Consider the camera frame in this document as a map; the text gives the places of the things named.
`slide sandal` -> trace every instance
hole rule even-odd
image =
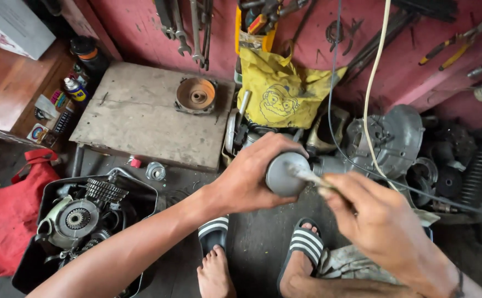
[[[313,233],[310,228],[302,227],[305,223],[310,223],[313,227],[316,227],[316,233]],[[299,250],[304,253],[314,265],[313,271],[316,270],[322,250],[324,249],[324,242],[320,237],[321,235],[322,233],[320,232],[320,227],[318,227],[314,220],[308,219],[307,217],[298,220],[298,223],[292,232],[287,258],[285,259],[281,272],[277,278],[277,292],[280,295],[281,292],[279,291],[279,283],[281,282],[281,278],[283,277],[283,273],[285,272],[285,268],[287,268],[287,264],[289,263],[293,251]]]
[[[210,220],[198,228],[198,241],[201,243],[202,256],[213,250],[218,244],[226,252],[226,233],[228,232],[228,215]]]

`leg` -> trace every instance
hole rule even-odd
[[[316,227],[306,223],[302,227]],[[300,251],[293,251],[279,290],[285,298],[292,297],[327,297],[327,298],[421,298],[410,288],[395,286],[380,281],[368,280],[322,280],[310,277],[313,266],[309,258]]]
[[[202,298],[235,298],[226,254],[219,245],[215,245],[197,268],[198,287]]]

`floor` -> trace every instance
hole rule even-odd
[[[24,164],[23,153],[30,149],[22,144],[0,140],[0,187],[9,185],[11,176]],[[66,165],[66,162],[73,160],[73,157],[66,154],[61,157],[65,163],[56,166],[56,171],[62,177],[69,177],[71,163]],[[125,165],[126,162],[122,158],[86,150],[81,175],[106,173],[113,167],[123,166],[146,181],[145,169],[131,168]],[[216,174],[167,167],[164,181],[148,182],[160,192],[176,189],[192,192],[216,177]],[[326,246],[338,248],[348,244],[338,233],[332,213],[311,187],[301,194],[296,204],[230,215],[227,255],[239,297],[277,296],[276,279],[286,256],[290,234],[294,224],[304,216],[314,219],[321,226]],[[458,226],[437,227],[435,232],[438,245],[482,285],[482,231]],[[157,261],[158,269],[152,284],[138,297],[199,297],[195,269],[201,259],[197,235],[193,233]],[[11,286],[10,278],[0,278],[0,297],[23,296]]]

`wire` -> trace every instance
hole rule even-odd
[[[341,8],[342,8],[342,0],[338,0],[338,13],[337,13],[337,34],[338,34],[338,31],[340,30],[340,11],[341,11]],[[327,113],[327,117],[328,117],[328,122],[329,122],[329,132],[331,133],[331,137],[333,138],[333,142],[335,143],[336,147],[337,147],[337,150],[342,154],[342,156],[347,160],[349,161],[352,165],[356,166],[357,168],[367,172],[367,173],[370,173],[371,175],[374,175],[374,176],[377,176],[383,180],[386,180],[386,182],[391,182],[393,183],[394,185],[397,185],[397,186],[400,186],[400,187],[403,187],[403,188],[406,188],[410,191],[413,191],[414,193],[418,193],[420,195],[423,195],[423,196],[426,196],[426,197],[429,197],[433,200],[436,200],[436,201],[439,201],[439,202],[442,202],[444,204],[449,204],[449,205],[452,205],[454,207],[458,207],[460,209],[463,209],[463,210],[468,210],[468,211],[472,211],[472,212],[475,212],[475,213],[480,213],[482,214],[482,209],[477,209],[475,207],[471,207],[471,206],[467,206],[467,205],[464,205],[464,204],[459,204],[459,203],[456,203],[455,201],[451,201],[447,198],[444,198],[444,197],[436,197],[436,196],[433,196],[429,193],[425,193],[424,191],[421,191],[419,189],[416,189],[416,188],[413,188],[413,187],[410,187],[408,185],[404,185],[403,183],[399,183],[395,180],[392,180],[392,179],[389,179],[389,178],[386,178],[386,177],[383,177],[381,175],[379,175],[378,173],[375,173],[375,172],[372,172],[368,169],[365,169],[359,165],[357,165],[356,163],[354,163],[342,150],[342,148],[340,147],[340,145],[338,144],[337,142],[337,139],[335,137],[335,132],[333,131],[333,126],[331,124],[331,100],[332,100],[332,96],[333,96],[333,76],[335,75],[335,66],[336,66],[336,61],[337,61],[337,53],[338,53],[338,43],[336,44],[335,46],[335,53],[333,54],[333,68],[332,68],[332,72],[331,72],[331,87],[329,89],[329,100],[328,100],[328,113]]]
[[[370,91],[372,88],[373,84],[373,78],[375,77],[375,72],[377,70],[377,66],[379,65],[379,60],[381,59],[381,53],[382,53],[382,48],[384,46],[384,39],[386,38],[386,28],[388,27],[388,18],[390,16],[390,0],[386,0],[386,4],[384,5],[384,18],[382,20],[382,29],[381,29],[381,38],[379,39],[379,48],[377,49],[377,56],[375,57],[375,62],[373,63],[373,68],[372,68],[372,73],[370,75],[370,80],[368,81],[368,87],[366,88],[366,98],[364,99],[364,133],[366,134],[366,141],[368,141],[368,147],[370,147],[370,153],[372,155],[372,160],[373,160],[373,165],[377,169],[377,172],[383,176],[383,178],[386,178],[386,175],[382,172],[381,168],[379,167],[379,164],[377,163],[377,157],[375,155],[375,151],[373,151],[373,144],[372,140],[370,138],[370,132],[368,131],[368,104],[370,102]],[[397,187],[393,185],[390,181],[388,181],[388,184],[396,190]]]

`pliers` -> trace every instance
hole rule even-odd
[[[426,64],[429,60],[431,60],[437,54],[443,51],[443,49],[445,49],[447,46],[450,46],[451,44],[456,44],[460,40],[465,40],[465,43],[460,47],[460,49],[439,67],[439,71],[443,71],[454,62],[456,62],[456,60],[458,60],[465,53],[465,51],[475,42],[476,36],[481,32],[482,22],[478,24],[478,26],[471,28],[469,31],[463,34],[455,34],[453,37],[449,38],[449,40],[446,40],[433,48],[427,55],[425,55],[425,57],[421,59],[421,61],[419,61],[419,65]]]

